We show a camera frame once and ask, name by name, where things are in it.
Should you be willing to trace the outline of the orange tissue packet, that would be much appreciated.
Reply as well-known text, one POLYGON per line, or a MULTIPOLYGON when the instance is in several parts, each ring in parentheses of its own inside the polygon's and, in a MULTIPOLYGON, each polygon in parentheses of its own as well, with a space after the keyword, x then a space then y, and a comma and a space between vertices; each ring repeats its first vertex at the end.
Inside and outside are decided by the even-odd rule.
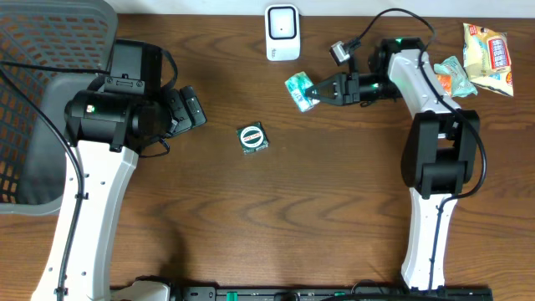
POLYGON ((452 96, 452 79, 449 74, 436 74, 436 78, 440 82, 443 90, 449 95, 452 96))

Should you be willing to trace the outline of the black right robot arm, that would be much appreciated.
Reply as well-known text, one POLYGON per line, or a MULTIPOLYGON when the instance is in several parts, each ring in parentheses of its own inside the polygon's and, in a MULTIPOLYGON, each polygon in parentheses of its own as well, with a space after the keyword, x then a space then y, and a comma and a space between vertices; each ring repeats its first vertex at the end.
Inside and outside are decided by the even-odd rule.
POLYGON ((420 38, 381 41, 358 71, 359 41, 331 46, 338 73, 305 92, 321 103, 366 106, 380 99, 404 100, 412 123, 401 157, 401 175, 411 198, 410 234, 401 277, 419 293, 445 285, 444 257, 452 213, 471 179, 479 146, 479 116, 463 110, 440 84, 420 38))

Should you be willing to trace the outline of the green Kleenex tissue packet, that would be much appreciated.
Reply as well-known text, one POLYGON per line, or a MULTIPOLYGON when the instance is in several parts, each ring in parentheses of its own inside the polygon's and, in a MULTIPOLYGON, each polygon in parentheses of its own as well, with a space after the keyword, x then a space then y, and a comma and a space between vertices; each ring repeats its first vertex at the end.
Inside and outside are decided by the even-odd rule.
POLYGON ((305 72, 299 72, 285 81, 285 86, 292 97, 294 103, 301 112, 311 110, 319 103, 316 99, 310 99, 306 96, 306 89, 313 86, 312 80, 305 72))

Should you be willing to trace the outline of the dark green Zam-Buk box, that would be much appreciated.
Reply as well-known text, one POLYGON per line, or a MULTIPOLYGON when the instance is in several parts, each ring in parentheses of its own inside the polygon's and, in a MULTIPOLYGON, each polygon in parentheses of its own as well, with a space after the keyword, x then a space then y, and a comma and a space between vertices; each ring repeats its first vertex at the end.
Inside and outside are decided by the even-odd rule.
POLYGON ((254 122, 237 130, 237 138, 244 154, 252 154, 269 147, 269 141, 260 122, 254 122))

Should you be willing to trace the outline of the large yellow snack bag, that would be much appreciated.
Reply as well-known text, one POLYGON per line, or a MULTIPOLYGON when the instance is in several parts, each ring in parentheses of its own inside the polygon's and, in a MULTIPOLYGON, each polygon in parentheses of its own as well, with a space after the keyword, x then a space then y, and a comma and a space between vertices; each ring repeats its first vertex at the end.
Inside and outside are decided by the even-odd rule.
POLYGON ((477 87, 513 97, 507 34, 464 23, 463 68, 477 87))

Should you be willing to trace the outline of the light teal snack packet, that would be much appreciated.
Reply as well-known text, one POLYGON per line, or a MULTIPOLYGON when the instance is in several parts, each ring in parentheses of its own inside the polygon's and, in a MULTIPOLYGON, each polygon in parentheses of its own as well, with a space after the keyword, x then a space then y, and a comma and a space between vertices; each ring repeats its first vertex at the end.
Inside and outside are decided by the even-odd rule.
POLYGON ((451 56, 441 64, 434 64, 436 74, 449 74, 452 79, 452 96, 467 97, 470 94, 477 95, 475 85, 468 79, 465 70, 462 68, 458 58, 451 56))

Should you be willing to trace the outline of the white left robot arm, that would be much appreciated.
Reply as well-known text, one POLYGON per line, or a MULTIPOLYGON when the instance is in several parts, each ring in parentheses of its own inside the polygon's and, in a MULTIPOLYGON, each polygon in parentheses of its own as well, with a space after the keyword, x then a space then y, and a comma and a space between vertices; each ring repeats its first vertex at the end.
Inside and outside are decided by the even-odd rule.
POLYGON ((56 79, 48 100, 64 108, 66 173, 59 219, 35 300, 169 300, 170 281, 142 276, 110 286, 120 208, 144 149, 203 125, 194 89, 161 79, 171 55, 158 46, 119 39, 98 75, 56 79))

